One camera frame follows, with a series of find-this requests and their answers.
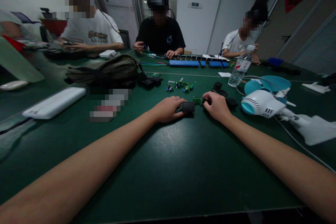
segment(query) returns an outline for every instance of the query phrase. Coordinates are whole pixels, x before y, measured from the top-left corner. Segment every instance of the bottle cap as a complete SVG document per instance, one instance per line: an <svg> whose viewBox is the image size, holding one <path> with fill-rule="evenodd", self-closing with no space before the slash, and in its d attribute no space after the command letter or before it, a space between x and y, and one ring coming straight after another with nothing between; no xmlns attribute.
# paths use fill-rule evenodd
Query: bottle cap
<svg viewBox="0 0 336 224"><path fill-rule="evenodd" d="M247 51L253 51L256 48L254 45L248 45L247 46Z"/></svg>

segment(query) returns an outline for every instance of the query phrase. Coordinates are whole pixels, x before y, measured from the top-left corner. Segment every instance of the bottle label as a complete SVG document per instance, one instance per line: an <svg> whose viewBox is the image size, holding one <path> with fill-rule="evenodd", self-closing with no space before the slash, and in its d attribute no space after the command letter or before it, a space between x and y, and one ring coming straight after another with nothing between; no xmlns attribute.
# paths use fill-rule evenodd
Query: bottle label
<svg viewBox="0 0 336 224"><path fill-rule="evenodd" d="M234 67L236 70L241 72L246 72L250 67L251 62L247 60L238 60L236 66Z"/></svg>

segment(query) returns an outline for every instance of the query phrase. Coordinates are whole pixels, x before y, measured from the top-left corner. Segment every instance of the plastic bottle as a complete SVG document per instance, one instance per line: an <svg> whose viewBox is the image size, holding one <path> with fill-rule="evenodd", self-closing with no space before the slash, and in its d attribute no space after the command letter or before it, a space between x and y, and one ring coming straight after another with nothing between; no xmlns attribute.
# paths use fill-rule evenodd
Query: plastic bottle
<svg viewBox="0 0 336 224"><path fill-rule="evenodd" d="M248 45L246 51L240 55L237 59L237 63L234 70L231 73L228 85L236 87L240 83L241 79L245 76L249 66L253 60L253 51L256 47L254 45Z"/></svg>

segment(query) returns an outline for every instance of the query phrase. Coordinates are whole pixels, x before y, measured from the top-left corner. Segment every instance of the white cable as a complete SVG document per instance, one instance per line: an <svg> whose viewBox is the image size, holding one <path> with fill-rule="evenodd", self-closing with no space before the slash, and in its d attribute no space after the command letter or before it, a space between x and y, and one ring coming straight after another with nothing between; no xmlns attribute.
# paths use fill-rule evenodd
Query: white cable
<svg viewBox="0 0 336 224"><path fill-rule="evenodd" d="M264 79L263 77L254 76L254 75L246 75L246 76L244 76L244 77L241 78L241 79L250 79L250 77L256 77L256 78L263 79L263 80L265 80L265 81L271 83L271 84L274 85L276 88L278 88L279 91L281 91L281 92L283 93L284 98L286 99L286 101L288 100L286 94L285 94L285 93L284 93L284 92L283 92L277 85L275 85L274 83L270 82L270 81L267 80L267 79ZM246 94L243 94L243 93L241 93L241 92L238 90L238 85L236 86L236 90L238 91L238 93L240 93L241 95L246 96Z"/></svg>
<svg viewBox="0 0 336 224"><path fill-rule="evenodd" d="M289 131L285 128L285 126L276 118L276 121L283 127L283 129L287 132L287 134L298 144L300 145L306 152L308 152L310 155L312 155L316 160L318 160L321 164L323 164L325 167L327 167L329 170L331 170L333 173L336 173L334 169L332 169L329 165L327 165L325 162L323 162L321 159L319 159L317 156L315 156L313 153L311 153L309 150L307 150L305 147L302 146L290 133Z"/></svg>

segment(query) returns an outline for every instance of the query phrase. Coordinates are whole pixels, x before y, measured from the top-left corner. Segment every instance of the white mouse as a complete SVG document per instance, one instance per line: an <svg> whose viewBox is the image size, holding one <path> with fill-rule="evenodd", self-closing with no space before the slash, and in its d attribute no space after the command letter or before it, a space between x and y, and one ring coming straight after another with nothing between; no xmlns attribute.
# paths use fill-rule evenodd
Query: white mouse
<svg viewBox="0 0 336 224"><path fill-rule="evenodd" d="M23 88L27 85L28 85L27 81L17 80L17 81L13 81L13 82L3 84L2 86L0 86L0 89L6 90L6 91L13 91L13 90L16 90L16 89Z"/></svg>

